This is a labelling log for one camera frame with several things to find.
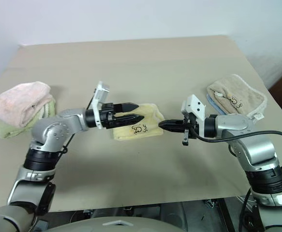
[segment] pink towel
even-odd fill
[[[0,94],[0,120],[17,128],[25,127],[50,102],[50,87],[40,81],[23,83]]]

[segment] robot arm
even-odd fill
[[[222,142],[227,138],[251,185],[264,228],[282,225],[282,169],[270,139],[260,134],[234,140],[234,136],[256,132],[253,121],[240,114],[205,118],[205,106],[195,95],[183,102],[181,111],[184,120],[166,120],[159,126],[167,131],[183,132],[183,145],[188,145],[189,138],[205,142]]]
[[[36,216],[48,212],[56,189],[50,181],[59,158],[67,152],[67,138],[92,127],[127,126],[144,118],[136,114],[115,117],[116,113],[132,111],[138,105],[104,103],[108,92],[108,86],[100,82],[92,98],[92,109],[68,109],[34,125],[26,160],[19,168],[7,205],[0,208],[0,232],[27,232]]]

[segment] white wall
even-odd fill
[[[267,87],[282,76],[282,0],[0,0],[0,73],[18,44],[216,34]]]

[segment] blue towel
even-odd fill
[[[220,113],[221,115],[226,115],[226,113],[213,101],[209,94],[207,94],[207,99],[211,106],[213,106],[214,109],[218,111],[218,113]]]

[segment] table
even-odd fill
[[[107,101],[155,103],[165,119],[182,119],[183,100],[195,94],[206,107],[206,87],[231,73],[268,97],[260,130],[282,131],[282,110],[262,80],[225,36],[62,43],[21,47],[0,78],[0,93],[16,84],[43,81],[57,112],[86,107],[99,80],[110,85]],[[282,137],[270,136],[282,163]],[[183,134],[115,141],[111,130],[79,133],[57,164],[51,211],[105,208],[243,195],[249,188],[226,143]],[[0,206],[6,203],[30,133],[0,139]]]

